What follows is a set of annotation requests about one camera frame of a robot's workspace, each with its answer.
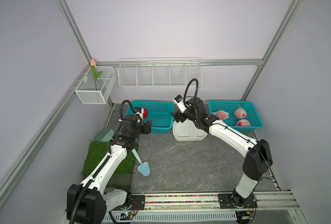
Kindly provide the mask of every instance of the light blue shovel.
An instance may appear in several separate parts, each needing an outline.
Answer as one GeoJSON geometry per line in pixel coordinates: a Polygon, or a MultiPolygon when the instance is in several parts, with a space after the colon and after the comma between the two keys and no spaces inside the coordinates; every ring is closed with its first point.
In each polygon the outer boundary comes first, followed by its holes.
{"type": "Polygon", "coordinates": [[[139,157],[136,149],[132,149],[132,153],[134,157],[136,157],[137,161],[139,162],[139,166],[137,167],[137,170],[143,174],[143,176],[149,176],[150,175],[150,168],[149,168],[149,163],[144,162],[142,163],[141,158],[139,157]]]}

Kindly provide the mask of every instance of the gray wall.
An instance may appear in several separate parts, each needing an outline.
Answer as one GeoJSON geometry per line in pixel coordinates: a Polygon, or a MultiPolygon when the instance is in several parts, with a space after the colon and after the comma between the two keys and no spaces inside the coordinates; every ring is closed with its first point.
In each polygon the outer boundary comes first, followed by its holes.
{"type": "Polygon", "coordinates": [[[307,0],[249,97],[308,223],[331,223],[331,1],[307,0]]]}
{"type": "MultiPolygon", "coordinates": [[[[255,65],[240,66],[203,66],[203,85],[198,97],[209,100],[239,100],[257,69],[255,65]]],[[[118,68],[115,68],[118,79],[118,68]]],[[[125,99],[172,101],[178,94],[184,95],[186,88],[121,88],[117,83],[111,93],[111,99],[120,103],[125,99]]],[[[188,96],[194,96],[194,87],[190,87],[188,96]]]]}
{"type": "Polygon", "coordinates": [[[100,131],[107,110],[107,105],[82,104],[74,97],[2,208],[0,224],[60,223],[67,190],[82,181],[90,139],[100,131]]]}
{"type": "Polygon", "coordinates": [[[53,0],[0,0],[0,182],[85,65],[53,0]]]}
{"type": "Polygon", "coordinates": [[[98,61],[262,58],[291,0],[68,0],[98,61]]]}
{"type": "MultiPolygon", "coordinates": [[[[0,182],[86,65],[53,0],[0,0],[0,182]]],[[[77,96],[0,212],[59,223],[108,107],[77,96]]]]}

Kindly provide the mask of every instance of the ventilation grille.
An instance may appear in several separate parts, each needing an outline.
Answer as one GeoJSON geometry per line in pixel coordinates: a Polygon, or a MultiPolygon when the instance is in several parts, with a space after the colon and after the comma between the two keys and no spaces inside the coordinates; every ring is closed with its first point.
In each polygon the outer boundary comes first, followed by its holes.
{"type": "MultiPolygon", "coordinates": [[[[208,211],[208,212],[141,212],[131,221],[119,220],[121,213],[113,214],[117,222],[202,222],[202,221],[229,221],[237,220],[234,211],[208,211]]],[[[108,214],[102,223],[111,223],[108,214]]]]}

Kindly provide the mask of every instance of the mounting plate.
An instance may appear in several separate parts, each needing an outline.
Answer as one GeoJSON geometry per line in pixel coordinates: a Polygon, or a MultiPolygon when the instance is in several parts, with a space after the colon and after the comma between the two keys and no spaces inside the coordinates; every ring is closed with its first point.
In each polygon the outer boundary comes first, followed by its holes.
{"type": "MultiPolygon", "coordinates": [[[[218,194],[218,198],[219,198],[219,204],[220,204],[220,208],[222,209],[237,209],[237,207],[235,207],[230,201],[231,201],[231,195],[232,194],[218,194]]],[[[255,200],[255,197],[253,194],[249,195],[250,197],[250,205],[249,208],[257,208],[257,204],[255,200]]]]}
{"type": "MultiPolygon", "coordinates": [[[[136,204],[132,204],[132,207],[128,210],[144,210],[145,195],[132,195],[131,203],[136,202],[139,205],[139,209],[136,204]]],[[[121,207],[115,207],[112,211],[122,211],[121,207]]]]}

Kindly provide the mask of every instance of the white wire shelf basket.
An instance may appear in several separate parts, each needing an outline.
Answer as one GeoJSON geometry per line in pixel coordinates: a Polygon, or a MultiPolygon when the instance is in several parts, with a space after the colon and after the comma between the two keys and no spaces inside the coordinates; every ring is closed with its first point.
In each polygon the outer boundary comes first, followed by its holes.
{"type": "Polygon", "coordinates": [[[106,104],[116,82],[113,67],[95,66],[95,71],[102,71],[96,83],[89,68],[76,87],[75,92],[83,104],[106,104]]]}
{"type": "Polygon", "coordinates": [[[202,85],[200,58],[123,58],[118,68],[122,88],[186,87],[197,78],[202,85]]]}

